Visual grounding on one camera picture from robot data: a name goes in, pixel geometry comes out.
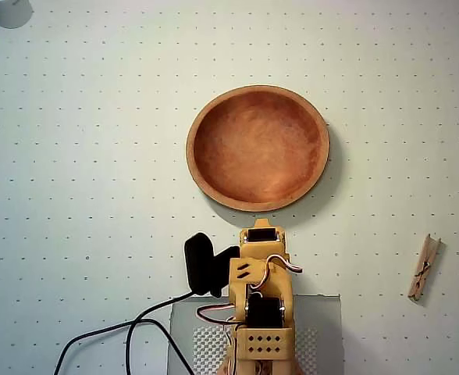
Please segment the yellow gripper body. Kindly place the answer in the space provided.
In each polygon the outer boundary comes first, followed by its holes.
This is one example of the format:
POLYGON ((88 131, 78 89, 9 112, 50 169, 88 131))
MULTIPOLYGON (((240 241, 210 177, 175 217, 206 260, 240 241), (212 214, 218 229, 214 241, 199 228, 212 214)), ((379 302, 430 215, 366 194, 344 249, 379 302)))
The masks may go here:
POLYGON ((240 232, 240 256, 229 265, 231 282, 262 282, 278 268, 286 270, 283 260, 290 256, 286 252, 286 231, 281 226, 272 226, 267 219, 256 219, 253 227, 240 232))

